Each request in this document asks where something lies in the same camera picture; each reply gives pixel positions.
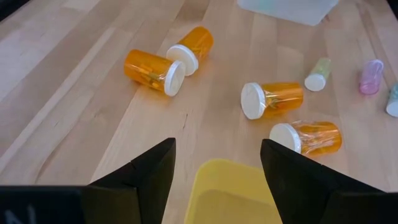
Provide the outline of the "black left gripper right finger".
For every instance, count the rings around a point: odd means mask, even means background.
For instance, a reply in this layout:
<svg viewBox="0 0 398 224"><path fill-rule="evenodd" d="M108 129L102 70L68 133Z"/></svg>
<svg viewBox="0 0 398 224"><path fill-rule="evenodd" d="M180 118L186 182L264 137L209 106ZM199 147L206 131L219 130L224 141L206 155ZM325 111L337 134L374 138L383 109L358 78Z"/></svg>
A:
<svg viewBox="0 0 398 224"><path fill-rule="evenodd" d="M382 223L381 190L271 139L260 157L283 223Z"/></svg>

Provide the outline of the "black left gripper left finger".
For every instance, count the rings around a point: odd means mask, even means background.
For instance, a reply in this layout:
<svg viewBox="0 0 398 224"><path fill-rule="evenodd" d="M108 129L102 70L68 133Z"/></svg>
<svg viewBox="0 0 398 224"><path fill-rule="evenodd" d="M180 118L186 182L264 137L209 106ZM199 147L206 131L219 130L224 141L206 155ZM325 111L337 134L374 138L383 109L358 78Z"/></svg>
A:
<svg viewBox="0 0 398 224"><path fill-rule="evenodd" d="M86 223L161 223L172 185L176 139L167 138L85 190Z"/></svg>

